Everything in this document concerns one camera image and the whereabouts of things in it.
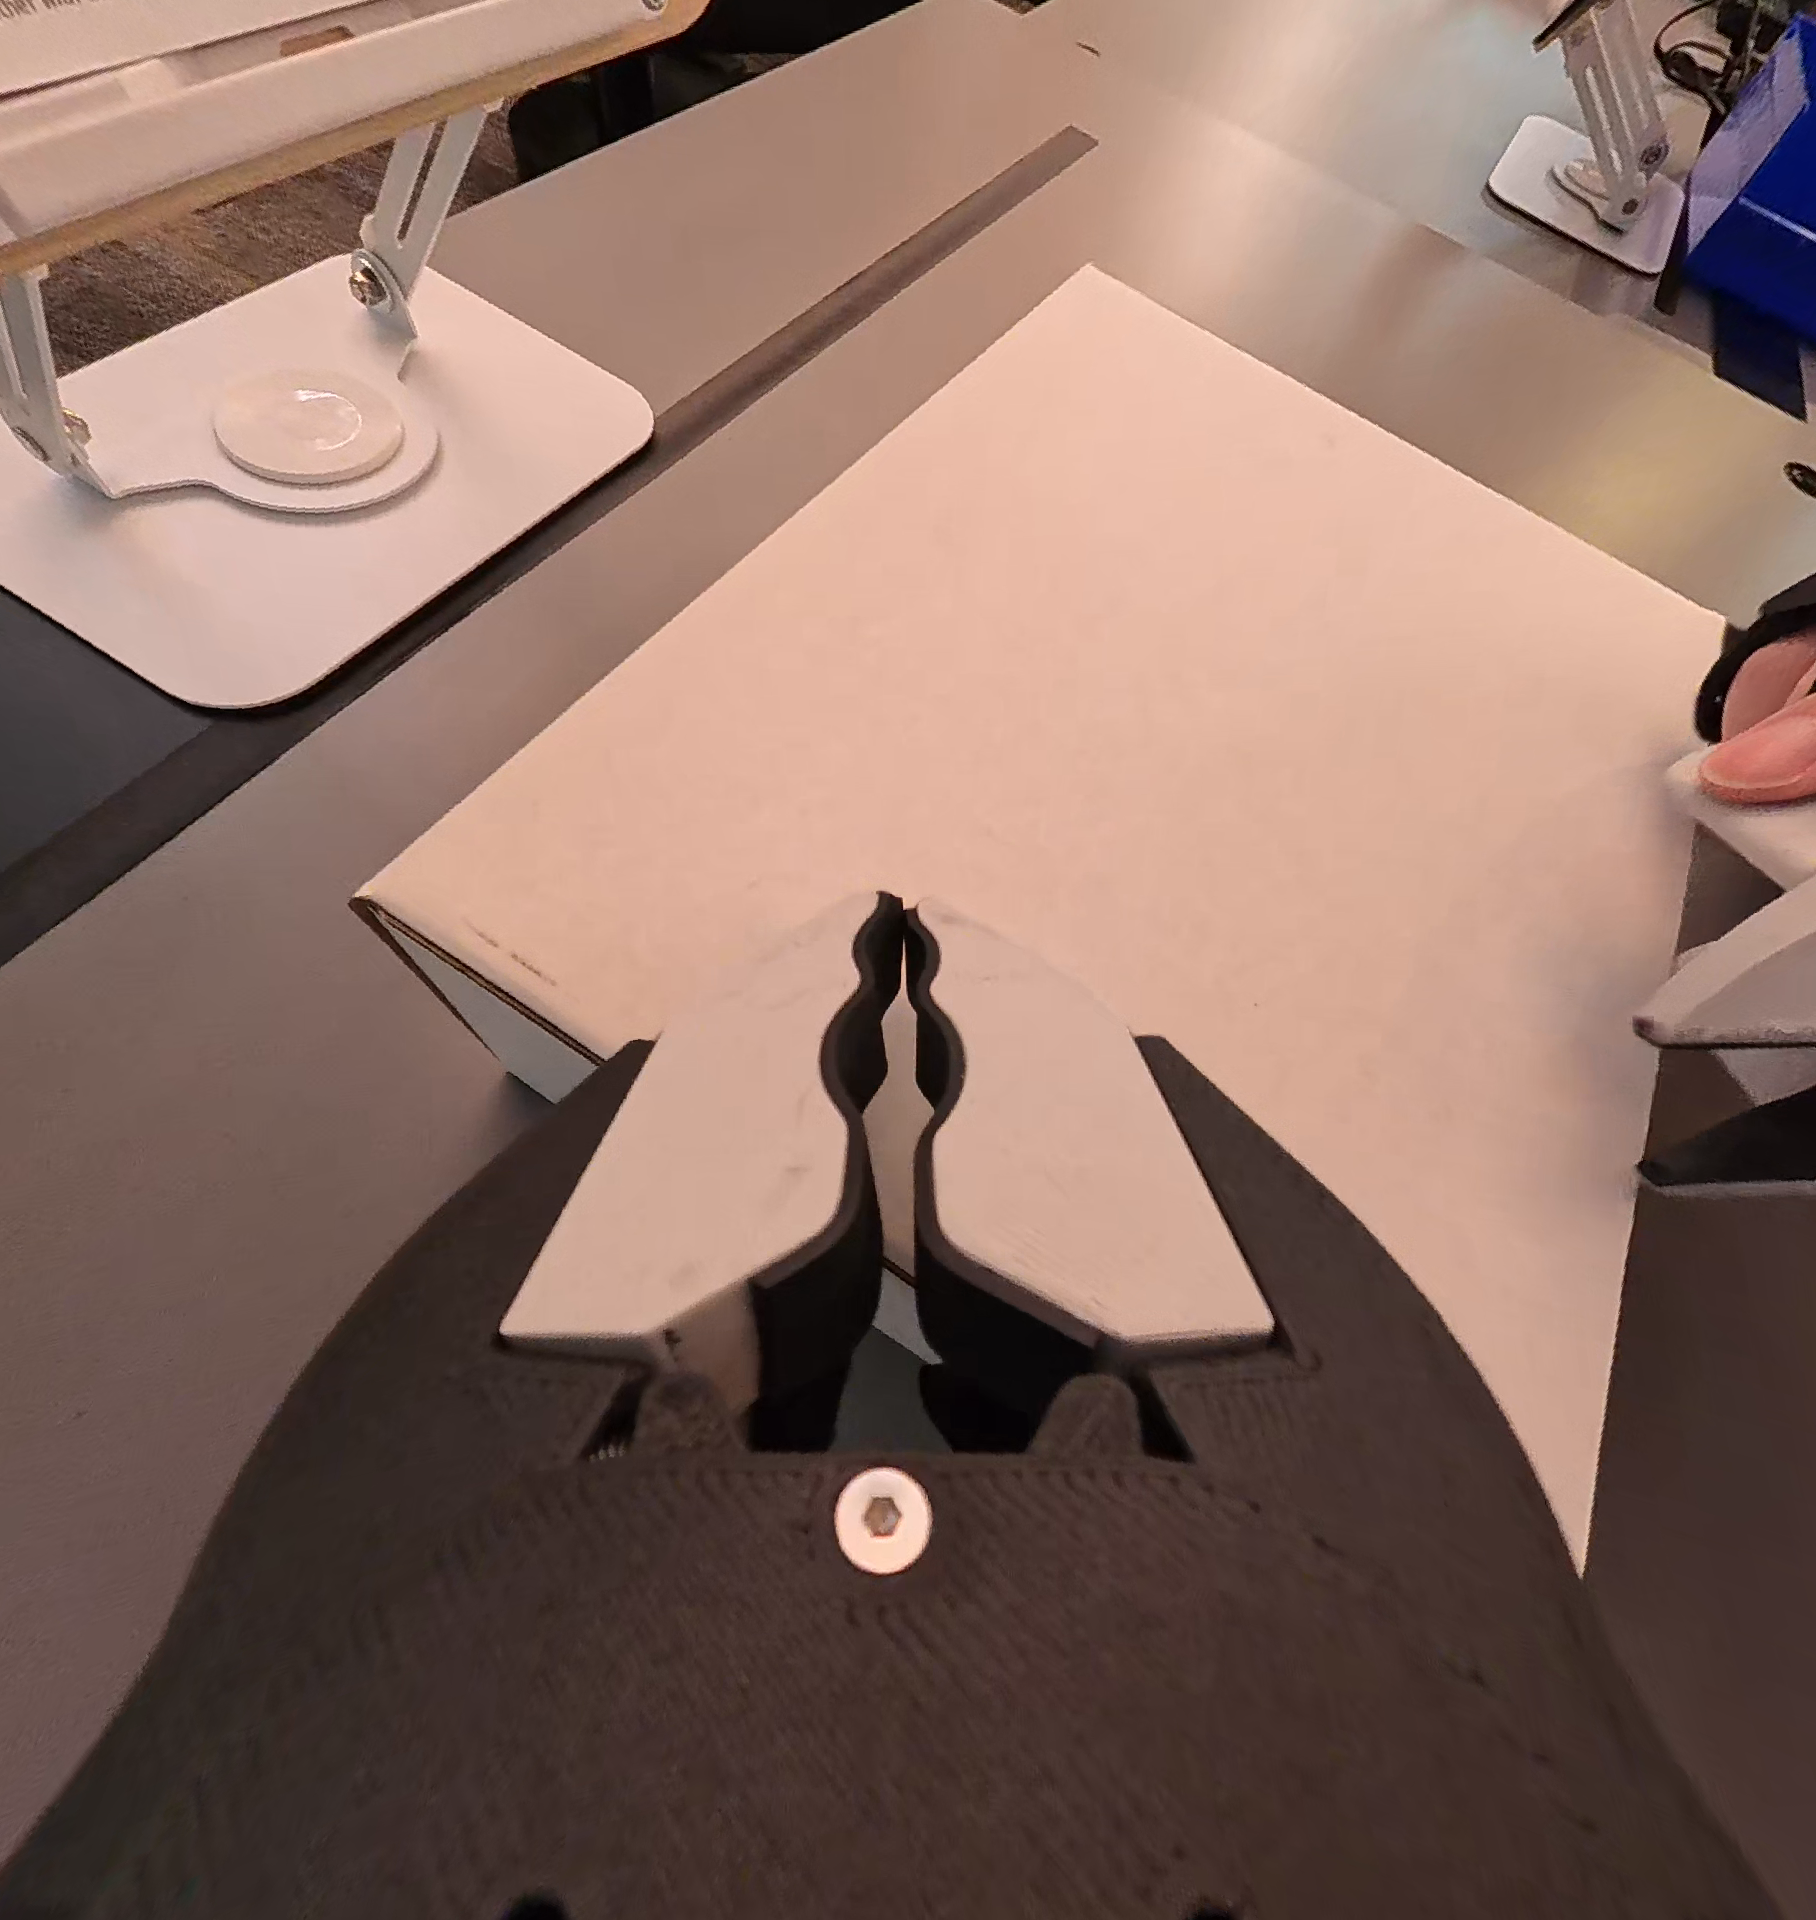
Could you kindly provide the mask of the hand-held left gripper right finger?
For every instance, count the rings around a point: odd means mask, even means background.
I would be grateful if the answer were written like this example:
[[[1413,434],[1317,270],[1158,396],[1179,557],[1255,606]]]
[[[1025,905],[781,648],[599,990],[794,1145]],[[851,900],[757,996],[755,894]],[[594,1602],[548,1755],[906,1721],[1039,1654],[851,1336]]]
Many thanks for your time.
[[[915,1081],[915,1305],[992,1405],[1082,1375],[1237,1356],[1276,1314],[1124,1020],[989,925],[904,925]]]

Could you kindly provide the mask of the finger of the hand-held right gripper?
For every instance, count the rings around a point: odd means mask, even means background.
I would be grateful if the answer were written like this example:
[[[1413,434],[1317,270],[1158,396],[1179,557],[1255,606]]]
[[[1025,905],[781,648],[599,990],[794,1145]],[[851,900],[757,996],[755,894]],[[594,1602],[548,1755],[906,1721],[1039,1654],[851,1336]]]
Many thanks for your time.
[[[1647,1192],[1666,1198],[1816,1198],[1816,1050],[1666,1050],[1708,1060],[1745,1107],[1638,1165]]]
[[[1657,1050],[1816,1050],[1816,873],[1690,949],[1630,1025]]]

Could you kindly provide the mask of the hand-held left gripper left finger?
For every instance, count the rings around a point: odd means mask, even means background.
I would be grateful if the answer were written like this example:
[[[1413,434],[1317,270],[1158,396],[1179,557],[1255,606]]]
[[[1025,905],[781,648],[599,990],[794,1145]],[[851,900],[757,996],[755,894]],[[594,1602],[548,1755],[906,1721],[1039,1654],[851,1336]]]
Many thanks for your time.
[[[648,1050],[500,1341],[694,1375],[728,1409],[836,1409],[886,1235],[864,1108],[886,1081],[904,902],[794,928]]]

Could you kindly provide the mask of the white cardboard box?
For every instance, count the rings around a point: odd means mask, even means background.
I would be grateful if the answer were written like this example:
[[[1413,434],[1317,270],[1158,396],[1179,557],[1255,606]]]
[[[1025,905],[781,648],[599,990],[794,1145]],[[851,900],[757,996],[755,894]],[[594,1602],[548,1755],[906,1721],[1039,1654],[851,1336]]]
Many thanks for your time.
[[[1587,1564],[1711,610],[1082,269],[356,897],[606,1056],[851,892],[1170,1038]]]

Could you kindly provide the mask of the person's right hand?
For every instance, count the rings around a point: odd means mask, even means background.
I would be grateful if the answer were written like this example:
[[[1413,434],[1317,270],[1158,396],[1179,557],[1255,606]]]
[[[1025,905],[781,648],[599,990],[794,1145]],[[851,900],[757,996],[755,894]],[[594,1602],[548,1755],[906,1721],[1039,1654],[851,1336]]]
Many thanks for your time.
[[[1701,786],[1727,804],[1816,797],[1816,625],[1753,649],[1736,668]]]

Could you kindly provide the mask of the blue plastic bin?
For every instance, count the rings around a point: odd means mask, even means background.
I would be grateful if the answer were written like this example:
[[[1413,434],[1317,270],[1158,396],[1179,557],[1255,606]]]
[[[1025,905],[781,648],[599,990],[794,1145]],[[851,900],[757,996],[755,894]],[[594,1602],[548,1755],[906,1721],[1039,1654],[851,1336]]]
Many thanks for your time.
[[[1787,26],[1687,172],[1687,278],[1816,349],[1816,17]]]

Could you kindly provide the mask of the white stand with wooden board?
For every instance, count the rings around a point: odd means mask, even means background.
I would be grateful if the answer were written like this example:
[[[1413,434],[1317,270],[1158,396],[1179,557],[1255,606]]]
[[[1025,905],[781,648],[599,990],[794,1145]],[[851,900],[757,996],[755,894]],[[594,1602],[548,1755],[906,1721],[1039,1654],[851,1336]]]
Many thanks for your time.
[[[430,269],[488,114],[700,2],[0,2],[0,588],[190,706],[295,698],[655,430]],[[58,375],[41,279],[374,142],[359,244]]]

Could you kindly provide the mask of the small white stand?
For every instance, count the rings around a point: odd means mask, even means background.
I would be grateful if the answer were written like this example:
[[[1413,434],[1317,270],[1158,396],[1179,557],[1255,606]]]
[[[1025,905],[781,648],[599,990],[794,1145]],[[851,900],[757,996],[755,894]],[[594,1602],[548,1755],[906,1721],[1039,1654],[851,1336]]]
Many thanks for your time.
[[[1657,278],[1684,217],[1684,187],[1666,172],[1672,138],[1633,7],[1565,2],[1529,44],[1560,53],[1583,123],[1525,118],[1489,194],[1630,275]]]

